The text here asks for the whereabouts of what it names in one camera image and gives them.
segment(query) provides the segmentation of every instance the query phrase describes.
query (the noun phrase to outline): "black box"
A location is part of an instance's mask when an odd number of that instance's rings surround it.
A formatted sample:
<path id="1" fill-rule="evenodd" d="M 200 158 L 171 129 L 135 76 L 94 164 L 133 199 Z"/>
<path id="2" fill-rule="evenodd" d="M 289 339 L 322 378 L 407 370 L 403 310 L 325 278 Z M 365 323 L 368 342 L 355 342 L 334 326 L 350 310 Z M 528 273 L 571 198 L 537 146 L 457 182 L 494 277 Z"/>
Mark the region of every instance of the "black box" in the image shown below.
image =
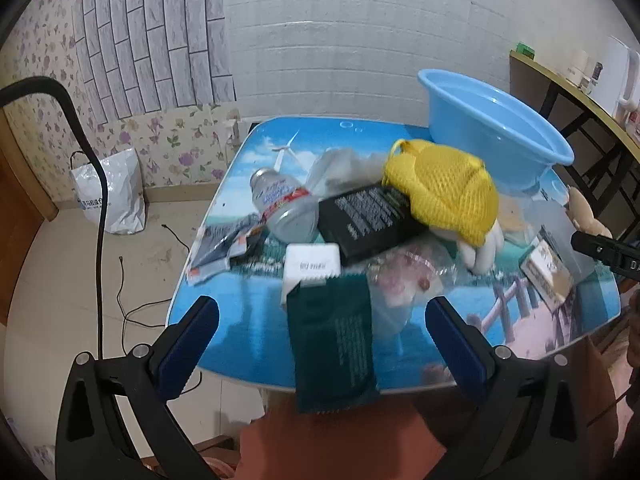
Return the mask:
<path id="1" fill-rule="evenodd" d="M 343 266 L 356 264 L 414 238 L 427 227 L 411 216 L 409 197 L 372 184 L 320 202 L 318 230 L 340 246 Z"/>

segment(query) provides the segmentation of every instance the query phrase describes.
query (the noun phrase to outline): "blue gripper pad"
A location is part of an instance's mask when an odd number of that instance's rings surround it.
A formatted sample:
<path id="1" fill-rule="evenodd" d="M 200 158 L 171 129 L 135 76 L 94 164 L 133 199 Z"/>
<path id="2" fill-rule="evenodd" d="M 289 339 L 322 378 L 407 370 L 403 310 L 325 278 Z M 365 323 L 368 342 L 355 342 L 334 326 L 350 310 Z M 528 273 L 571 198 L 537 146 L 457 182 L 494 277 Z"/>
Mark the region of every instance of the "blue gripper pad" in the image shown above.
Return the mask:
<path id="1" fill-rule="evenodd" d="M 149 369 L 158 397 L 177 399 L 218 329 L 218 304 L 200 296 L 179 323 L 167 327 L 153 344 Z"/>
<path id="2" fill-rule="evenodd" d="M 495 368 L 491 345 L 442 296 L 427 304 L 424 322 L 462 392 L 474 402 L 483 402 Z"/>

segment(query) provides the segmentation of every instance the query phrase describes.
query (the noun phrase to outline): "floral wallpaper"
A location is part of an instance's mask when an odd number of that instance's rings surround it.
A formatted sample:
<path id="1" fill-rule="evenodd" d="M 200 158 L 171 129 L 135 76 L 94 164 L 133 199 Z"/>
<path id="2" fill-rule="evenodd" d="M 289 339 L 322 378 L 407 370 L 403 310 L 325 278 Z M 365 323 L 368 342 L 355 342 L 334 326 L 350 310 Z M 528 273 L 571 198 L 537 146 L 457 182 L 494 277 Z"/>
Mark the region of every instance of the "floral wallpaper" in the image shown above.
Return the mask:
<path id="1" fill-rule="evenodd" d="M 0 85 L 34 75 L 57 79 L 71 95 L 100 158 L 133 146 L 147 187 L 219 182 L 239 147 L 226 121 L 233 103 L 160 110 L 98 125 L 79 73 L 72 25 L 76 0 L 32 0 L 0 51 Z M 44 189 L 74 198 L 69 157 L 78 144 L 57 103 L 33 95 L 4 108 L 16 141 Z M 76 164 L 81 157 L 77 156 Z"/>

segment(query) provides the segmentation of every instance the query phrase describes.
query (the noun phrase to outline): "wooden door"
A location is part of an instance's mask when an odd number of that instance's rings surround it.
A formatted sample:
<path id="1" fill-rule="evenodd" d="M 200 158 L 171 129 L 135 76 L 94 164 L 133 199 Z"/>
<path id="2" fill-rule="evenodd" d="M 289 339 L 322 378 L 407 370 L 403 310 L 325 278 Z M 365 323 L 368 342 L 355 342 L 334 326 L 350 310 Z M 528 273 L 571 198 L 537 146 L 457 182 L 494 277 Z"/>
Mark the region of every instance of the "wooden door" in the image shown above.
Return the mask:
<path id="1" fill-rule="evenodd" d="M 0 151 L 0 322 L 4 325 L 22 263 L 42 220 Z"/>

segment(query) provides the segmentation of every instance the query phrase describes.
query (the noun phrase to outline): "baseboard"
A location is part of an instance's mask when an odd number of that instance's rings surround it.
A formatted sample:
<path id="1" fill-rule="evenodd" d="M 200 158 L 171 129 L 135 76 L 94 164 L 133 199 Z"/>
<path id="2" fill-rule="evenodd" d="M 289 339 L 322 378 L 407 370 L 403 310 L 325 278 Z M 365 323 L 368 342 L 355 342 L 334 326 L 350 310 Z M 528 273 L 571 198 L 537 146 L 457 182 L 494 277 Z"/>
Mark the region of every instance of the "baseboard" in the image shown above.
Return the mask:
<path id="1" fill-rule="evenodd" d="M 162 186 L 145 189 L 147 202 L 187 202 L 190 200 L 212 200 L 220 184 L 189 184 L 185 186 Z M 58 209 L 78 207 L 78 200 L 54 202 Z"/>

